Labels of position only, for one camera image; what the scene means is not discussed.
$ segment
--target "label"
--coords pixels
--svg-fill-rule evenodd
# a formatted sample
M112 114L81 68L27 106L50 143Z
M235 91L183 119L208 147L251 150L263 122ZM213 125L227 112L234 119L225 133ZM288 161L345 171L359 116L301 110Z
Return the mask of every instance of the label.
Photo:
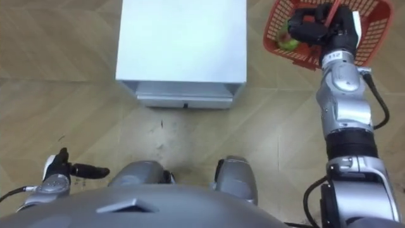
M341 60L341 59L343 59L343 51L334 51L323 57L322 66L325 66L326 64L328 64L333 60Z

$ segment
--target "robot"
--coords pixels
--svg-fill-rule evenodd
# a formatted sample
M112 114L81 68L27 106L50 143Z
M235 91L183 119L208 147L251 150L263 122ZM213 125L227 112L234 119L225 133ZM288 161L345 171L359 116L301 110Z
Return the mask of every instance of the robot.
M69 195L71 175L100 179L107 168L68 162L63 148L48 158L39 186L16 213L0 218L0 227L319 227L308 210L308 196L321 185L321 226L327 228L404 228L373 131L385 125L389 111L379 96L369 68L354 64L359 37L352 12L340 6L329 28L323 26L329 4L298 9L288 22L290 35L321 46L323 72L317 102L327 144L326 176L304 194L311 225L284 223L258 204L252 168L241 157L218 162L212 189L182 186L156 161L137 161L120 171L107 187ZM305 22L304 16L315 17ZM385 112L373 125L363 93L368 85Z

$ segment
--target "robotic arm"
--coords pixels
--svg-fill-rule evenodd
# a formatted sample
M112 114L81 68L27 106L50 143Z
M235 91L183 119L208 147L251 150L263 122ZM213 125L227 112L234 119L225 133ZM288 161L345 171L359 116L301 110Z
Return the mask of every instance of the robotic arm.
M322 4L316 9L299 9L289 21L294 39L321 46L323 77L316 99L328 155L327 176L317 183L327 181L321 187L322 225L347 227L365 217L400 222L401 214L373 134L388 121L389 113L375 90L371 70L354 64L359 38L351 10L340 6L326 28L322 23L330 7ZM304 22L305 15L314 16L315 22ZM386 113L384 123L378 126L373 126L371 108L364 98L366 84ZM306 214L317 227L308 209Z

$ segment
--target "robot leg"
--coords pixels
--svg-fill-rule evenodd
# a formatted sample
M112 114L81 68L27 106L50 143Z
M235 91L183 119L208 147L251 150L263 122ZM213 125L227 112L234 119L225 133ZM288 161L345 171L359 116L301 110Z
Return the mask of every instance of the robot leg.
M174 184L174 182L173 175L165 170L157 161L137 161L123 168L108 186Z
M250 164L245 158L228 156L218 162L215 172L216 191L234 195L254 205L258 204L258 189Z

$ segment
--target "green apple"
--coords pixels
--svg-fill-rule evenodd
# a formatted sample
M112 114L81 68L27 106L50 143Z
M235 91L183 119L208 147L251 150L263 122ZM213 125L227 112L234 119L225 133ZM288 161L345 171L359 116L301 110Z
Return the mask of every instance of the green apple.
M298 47L299 41L291 38L287 31L287 22L283 25L283 27L278 31L276 36L277 45L286 51L293 51L295 48Z

